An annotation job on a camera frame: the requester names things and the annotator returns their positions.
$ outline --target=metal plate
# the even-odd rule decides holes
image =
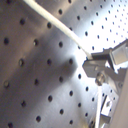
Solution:
[[[127,0],[37,0],[71,28],[90,52],[128,35]],[[21,0],[0,1],[0,127],[87,128],[94,124],[95,80],[81,49]],[[105,84],[103,99],[118,96]]]

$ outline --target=perforated metal sheet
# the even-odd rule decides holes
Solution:
[[[90,52],[128,35],[127,0],[37,0],[81,39]],[[81,49],[22,0],[0,1],[0,128],[88,128],[97,105]],[[118,96],[109,95],[113,115]]]

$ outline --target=metal surface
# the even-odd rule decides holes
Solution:
[[[37,0],[85,41],[90,52],[127,38],[127,0]],[[97,104],[85,54],[22,0],[0,0],[0,128],[88,128]],[[107,84],[103,99],[118,96]]]

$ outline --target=bolt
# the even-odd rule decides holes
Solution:
[[[103,73],[99,72],[96,77],[96,84],[101,86],[105,82],[105,76]]]

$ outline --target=gray metal panel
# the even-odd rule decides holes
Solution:
[[[88,127],[95,119],[97,86],[82,69],[85,54],[60,30],[47,28],[48,21],[21,0],[10,1],[0,1],[0,127],[12,128],[11,123],[14,128]],[[90,52],[114,47],[127,37],[127,1],[37,2],[71,27]],[[118,96],[107,84],[103,93],[113,101],[112,116]]]

